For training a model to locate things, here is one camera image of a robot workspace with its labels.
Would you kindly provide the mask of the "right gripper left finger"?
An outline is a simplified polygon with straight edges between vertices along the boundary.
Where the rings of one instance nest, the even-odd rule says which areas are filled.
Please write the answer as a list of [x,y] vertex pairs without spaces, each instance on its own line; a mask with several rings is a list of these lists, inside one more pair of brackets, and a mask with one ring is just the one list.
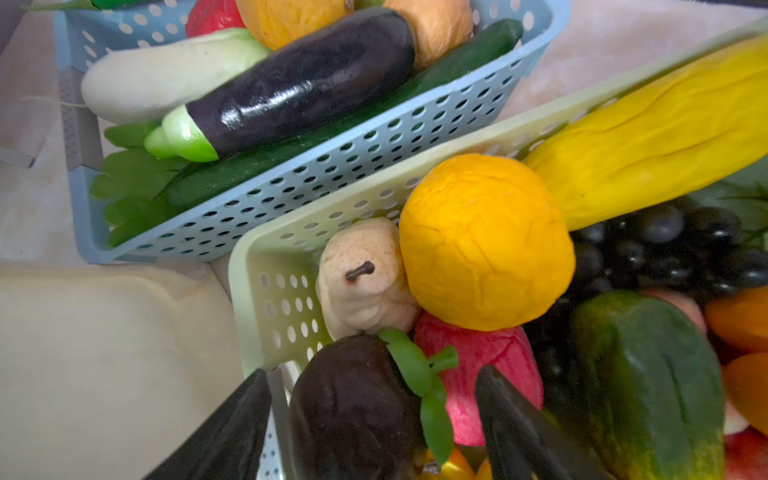
[[146,477],[254,479],[259,471],[271,404],[267,372],[257,369]]

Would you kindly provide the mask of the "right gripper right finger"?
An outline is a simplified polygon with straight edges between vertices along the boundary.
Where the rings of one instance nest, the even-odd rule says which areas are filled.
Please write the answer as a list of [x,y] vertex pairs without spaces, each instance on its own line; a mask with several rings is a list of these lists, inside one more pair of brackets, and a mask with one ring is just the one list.
[[608,479],[579,449],[491,365],[475,384],[489,462],[495,479]]

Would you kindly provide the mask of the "wrinkled yellow orange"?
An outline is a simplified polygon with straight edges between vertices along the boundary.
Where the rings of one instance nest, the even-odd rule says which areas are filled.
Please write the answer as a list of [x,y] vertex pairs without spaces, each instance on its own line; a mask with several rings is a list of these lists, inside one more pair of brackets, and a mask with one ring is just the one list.
[[572,283],[576,260],[564,216],[523,163],[464,154],[435,166],[399,220],[410,291],[438,319],[476,331],[546,313]]

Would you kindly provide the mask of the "cream canvas grocery tote bag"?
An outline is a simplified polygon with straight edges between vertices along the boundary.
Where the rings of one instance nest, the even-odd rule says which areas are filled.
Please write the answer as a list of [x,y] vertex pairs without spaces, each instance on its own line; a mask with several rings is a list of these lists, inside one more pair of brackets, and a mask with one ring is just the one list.
[[207,266],[1,271],[5,479],[139,479],[242,378]]

